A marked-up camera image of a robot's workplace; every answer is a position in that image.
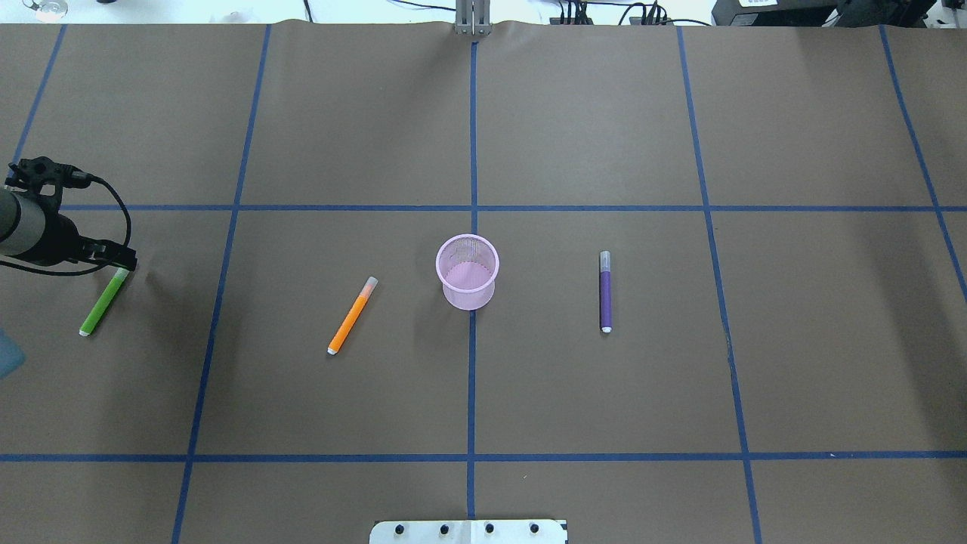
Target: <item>purple marker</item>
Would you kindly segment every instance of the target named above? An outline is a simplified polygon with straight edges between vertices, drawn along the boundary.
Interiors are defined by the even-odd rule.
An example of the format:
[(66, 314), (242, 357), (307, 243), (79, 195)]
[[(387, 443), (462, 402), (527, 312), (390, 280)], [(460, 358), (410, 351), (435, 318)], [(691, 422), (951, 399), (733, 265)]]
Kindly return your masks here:
[(601, 332), (611, 332), (611, 252), (601, 252)]

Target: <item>metal bracket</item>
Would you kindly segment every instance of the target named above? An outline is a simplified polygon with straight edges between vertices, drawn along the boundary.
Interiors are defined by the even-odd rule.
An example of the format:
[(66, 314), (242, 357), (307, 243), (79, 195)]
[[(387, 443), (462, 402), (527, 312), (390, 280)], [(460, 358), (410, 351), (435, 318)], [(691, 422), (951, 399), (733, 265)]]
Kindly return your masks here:
[(490, 24), (490, 0), (456, 0), (454, 31), (464, 36), (486, 36)]
[(381, 522), (369, 544), (567, 544), (564, 520)]

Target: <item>orange marker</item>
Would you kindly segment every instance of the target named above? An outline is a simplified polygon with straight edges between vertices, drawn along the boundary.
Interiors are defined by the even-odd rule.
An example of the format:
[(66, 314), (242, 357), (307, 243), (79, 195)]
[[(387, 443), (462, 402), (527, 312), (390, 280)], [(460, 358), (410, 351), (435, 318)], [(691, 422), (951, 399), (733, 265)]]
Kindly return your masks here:
[(359, 319), (360, 314), (363, 312), (363, 308), (366, 307), (366, 302), (369, 301), (369, 296), (372, 294), (372, 290), (376, 288), (376, 284), (379, 281), (372, 276), (366, 280), (366, 284), (363, 286), (363, 290), (360, 291), (360, 295), (356, 297), (356, 302), (353, 303), (353, 307), (349, 309), (349, 314), (346, 315), (346, 319), (342, 321), (342, 325), (339, 326), (339, 330), (336, 331), (336, 335), (333, 340), (329, 342), (329, 349), (327, 350), (330, 355), (335, 355), (339, 353), (342, 348), (342, 343), (346, 341), (346, 337), (349, 336), (349, 331), (353, 330), (353, 325), (356, 324), (356, 319)]

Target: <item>blue grid line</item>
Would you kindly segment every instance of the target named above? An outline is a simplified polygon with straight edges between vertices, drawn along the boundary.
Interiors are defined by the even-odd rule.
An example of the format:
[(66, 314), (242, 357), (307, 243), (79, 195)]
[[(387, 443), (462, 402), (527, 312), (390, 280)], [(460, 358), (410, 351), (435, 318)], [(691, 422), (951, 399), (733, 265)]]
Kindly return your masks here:
[(944, 212), (940, 208), (940, 200), (937, 198), (937, 191), (933, 187), (933, 180), (930, 179), (930, 171), (927, 169), (926, 160), (923, 158), (923, 151), (920, 147), (920, 141), (917, 139), (917, 131), (915, 131), (913, 128), (913, 121), (910, 119), (909, 111), (907, 111), (906, 101), (903, 100), (903, 91), (900, 89), (900, 80), (896, 75), (894, 55), (890, 50), (890, 40), (887, 38), (887, 27), (882, 24), (880, 25), (880, 41), (883, 42), (883, 52), (887, 56), (887, 67), (890, 69), (890, 79), (892, 79), (894, 83), (896, 101), (899, 103), (900, 112), (903, 113), (903, 122), (906, 123), (907, 132), (910, 134), (910, 141), (913, 143), (914, 152), (917, 154), (917, 162), (920, 163), (920, 171), (923, 174), (923, 182), (926, 184), (927, 192), (930, 193), (930, 201), (933, 203), (933, 210), (937, 215), (937, 223), (940, 225), (940, 231), (944, 234), (944, 242), (947, 244), (947, 252), (951, 256), (953, 272), (956, 274), (957, 281), (960, 283), (960, 292), (964, 297), (964, 301), (967, 301), (967, 283), (964, 282), (964, 274), (960, 269), (960, 260), (957, 258), (957, 251), (953, 248), (951, 234), (949, 231), (947, 231), (947, 221), (944, 220)]
[(205, 406), (205, 392), (208, 388), (208, 376), (212, 368), (212, 355), (215, 352), (215, 335), (219, 327), (221, 302), (225, 293), (225, 280), (228, 276), (228, 265), (232, 256), (232, 245), (235, 240), (235, 227), (238, 224), (239, 205), (242, 202), (242, 191), (245, 187), (245, 175), (249, 165), (249, 151), (251, 137), (255, 130), (255, 116), (258, 113), (258, 99), (262, 91), (262, 77), (265, 75), (265, 61), (269, 53), (269, 40), (272, 37), (272, 25), (265, 25), (265, 36), (262, 39), (262, 53), (258, 63), (258, 74), (255, 77), (255, 90), (251, 97), (249, 111), (249, 127), (246, 130), (245, 146), (242, 150), (242, 161), (239, 164), (238, 183), (235, 188), (235, 201), (232, 204), (232, 217), (228, 222), (228, 234), (225, 237), (225, 250), (221, 258), (221, 272), (219, 286), (215, 295), (215, 307), (212, 310), (212, 324), (208, 332), (208, 346), (205, 348), (205, 362), (201, 369), (201, 381), (198, 384), (198, 397), (195, 401), (194, 418), (191, 422), (191, 435), (188, 445), (188, 459), (185, 461), (185, 473), (182, 476), (181, 493), (178, 497), (178, 509), (175, 513), (174, 528), (171, 530), (171, 543), (178, 544), (181, 538), (181, 527), (185, 520), (185, 507), (188, 503), (188, 491), (191, 483), (191, 472), (194, 465), (194, 453), (198, 445), (198, 432), (201, 426), (201, 412)]
[[(470, 44), (470, 231), (477, 234), (477, 42)], [(477, 311), (470, 312), (467, 341), (467, 519), (477, 517)]]
[[(689, 77), (689, 61), (685, 51), (685, 35), (682, 27), (676, 28), (678, 34), (678, 50), (682, 61), (682, 78), (685, 83), (685, 97), (689, 107), (689, 123), (691, 124), (691, 142), (695, 152), (695, 167), (698, 171), (698, 186), (702, 193), (702, 206), (705, 208), (705, 228), (708, 231), (709, 251), (712, 254), (712, 271), (716, 279), (718, 294), (718, 313), (725, 332), (725, 346), (728, 353), (729, 373), (732, 377), (732, 401), (735, 405), (735, 419), (739, 430), (739, 445), (743, 455), (748, 454), (748, 439), (746, 436), (746, 420), (742, 410), (742, 394), (739, 389), (739, 372), (735, 365), (735, 350), (732, 347), (732, 331), (728, 322), (728, 309), (725, 306), (725, 289), (722, 286), (721, 270), (718, 266), (718, 245), (716, 244), (715, 227), (712, 224), (712, 208), (709, 203), (709, 191), (705, 182), (705, 163), (702, 161), (702, 147), (698, 139), (698, 124), (695, 120), (695, 103), (691, 95), (691, 79)], [(759, 507), (755, 497), (755, 480), (752, 477), (752, 463), (743, 460), (746, 473), (746, 491), (748, 493), (748, 513), (752, 522), (752, 536), (756, 544), (762, 544), (762, 528), (759, 524)]]
[[(57, 40), (54, 41), (54, 47), (50, 51), (50, 58), (47, 59), (44, 76), (41, 77), (41, 84), (37, 87), (34, 102), (30, 105), (30, 112), (27, 113), (27, 121), (23, 124), (23, 132), (20, 133), (20, 140), (16, 143), (16, 149), (14, 150), (14, 157), (11, 163), (16, 163), (20, 160), (20, 155), (23, 153), (23, 146), (27, 144), (27, 136), (30, 134), (30, 128), (34, 125), (34, 117), (37, 115), (37, 109), (41, 106), (41, 98), (44, 96), (44, 90), (47, 88), (47, 82), (50, 81), (50, 74), (54, 70), (54, 63), (57, 62), (57, 54), (60, 53), (60, 47), (64, 42), (65, 34), (67, 34), (67, 25), (63, 24), (57, 33)], [(10, 170), (7, 170), (7, 172), (7, 175), (13, 174)]]
[[(863, 459), (967, 459), (967, 450), (752, 451), (709, 453), (402, 453), (402, 454), (196, 454), (198, 463), (658, 463), (736, 461), (849, 461)], [(7, 453), (0, 463), (185, 463), (188, 455), (113, 453)]]
[[(115, 211), (117, 204), (64, 204), (65, 211)], [(136, 211), (232, 211), (234, 204), (128, 204)], [(827, 206), (827, 205), (755, 205), (711, 204), (713, 212), (836, 212), (836, 213), (931, 213), (933, 206)], [(944, 212), (967, 212), (967, 206), (940, 206)], [(568, 204), (240, 204), (240, 212), (703, 212), (697, 204), (630, 204), (630, 205), (568, 205)]]

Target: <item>black box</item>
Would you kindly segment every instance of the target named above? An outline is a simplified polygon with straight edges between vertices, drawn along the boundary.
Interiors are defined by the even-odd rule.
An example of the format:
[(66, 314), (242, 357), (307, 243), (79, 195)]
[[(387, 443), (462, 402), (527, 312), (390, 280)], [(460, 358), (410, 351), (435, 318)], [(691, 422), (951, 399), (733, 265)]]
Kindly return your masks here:
[(720, 26), (822, 26), (836, 0), (717, 0), (712, 17)]

